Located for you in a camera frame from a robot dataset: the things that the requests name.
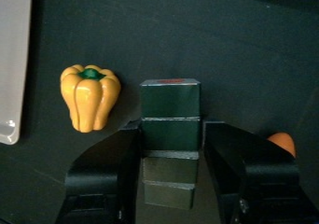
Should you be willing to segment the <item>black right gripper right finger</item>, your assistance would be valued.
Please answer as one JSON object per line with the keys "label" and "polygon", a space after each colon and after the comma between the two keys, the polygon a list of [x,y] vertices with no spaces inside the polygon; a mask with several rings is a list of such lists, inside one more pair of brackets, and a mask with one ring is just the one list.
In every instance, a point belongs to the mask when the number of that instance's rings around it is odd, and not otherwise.
{"label": "black right gripper right finger", "polygon": [[203,125],[203,150],[221,224],[319,224],[287,150],[220,121]]}

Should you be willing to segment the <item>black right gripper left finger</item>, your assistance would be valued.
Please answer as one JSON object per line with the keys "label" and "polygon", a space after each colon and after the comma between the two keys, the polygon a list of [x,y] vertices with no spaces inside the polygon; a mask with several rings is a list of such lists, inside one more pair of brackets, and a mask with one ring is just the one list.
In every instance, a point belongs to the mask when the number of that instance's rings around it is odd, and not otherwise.
{"label": "black right gripper left finger", "polygon": [[54,224],[134,224],[140,122],[130,121],[72,162]]}

